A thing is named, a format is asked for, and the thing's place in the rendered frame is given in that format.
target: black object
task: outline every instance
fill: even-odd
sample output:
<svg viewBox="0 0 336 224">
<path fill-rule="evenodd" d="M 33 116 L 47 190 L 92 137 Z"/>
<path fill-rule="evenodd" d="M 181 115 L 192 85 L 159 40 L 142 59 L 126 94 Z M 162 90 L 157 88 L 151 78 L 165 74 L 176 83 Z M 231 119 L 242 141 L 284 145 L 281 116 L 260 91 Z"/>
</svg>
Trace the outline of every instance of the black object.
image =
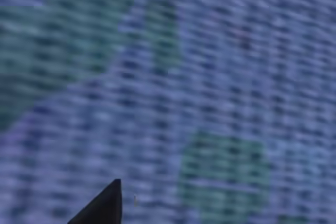
<svg viewBox="0 0 336 224">
<path fill-rule="evenodd" d="M 68 224 L 121 224 L 121 180 L 115 179 Z"/>
</svg>

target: woven fabric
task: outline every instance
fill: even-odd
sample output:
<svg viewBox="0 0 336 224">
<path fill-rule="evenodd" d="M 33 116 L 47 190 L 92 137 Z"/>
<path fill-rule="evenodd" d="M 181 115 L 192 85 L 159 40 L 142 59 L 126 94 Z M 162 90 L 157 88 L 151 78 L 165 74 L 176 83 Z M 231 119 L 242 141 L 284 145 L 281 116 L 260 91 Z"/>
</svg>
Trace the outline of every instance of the woven fabric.
<svg viewBox="0 0 336 224">
<path fill-rule="evenodd" d="M 0 0 L 0 223 L 334 223 L 334 10 Z"/>
</svg>

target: black triangular object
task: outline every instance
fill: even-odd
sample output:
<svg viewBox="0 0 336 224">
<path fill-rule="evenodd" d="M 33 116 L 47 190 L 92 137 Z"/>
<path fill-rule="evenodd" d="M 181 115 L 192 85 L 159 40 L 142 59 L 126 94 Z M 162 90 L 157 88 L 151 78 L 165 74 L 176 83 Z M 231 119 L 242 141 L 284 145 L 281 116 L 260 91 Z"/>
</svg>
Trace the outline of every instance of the black triangular object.
<svg viewBox="0 0 336 224">
<path fill-rule="evenodd" d="M 121 224 L 121 180 L 115 179 L 68 224 Z"/>
</svg>

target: woven texture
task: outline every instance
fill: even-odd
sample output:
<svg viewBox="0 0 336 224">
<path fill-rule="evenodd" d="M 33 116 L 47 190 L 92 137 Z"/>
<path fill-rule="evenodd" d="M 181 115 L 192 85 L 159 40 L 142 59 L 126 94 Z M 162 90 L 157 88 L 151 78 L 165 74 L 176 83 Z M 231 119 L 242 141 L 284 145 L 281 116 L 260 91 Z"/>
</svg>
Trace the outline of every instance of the woven texture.
<svg viewBox="0 0 336 224">
<path fill-rule="evenodd" d="M 334 224 L 335 10 L 0 0 L 0 223 Z"/>
</svg>

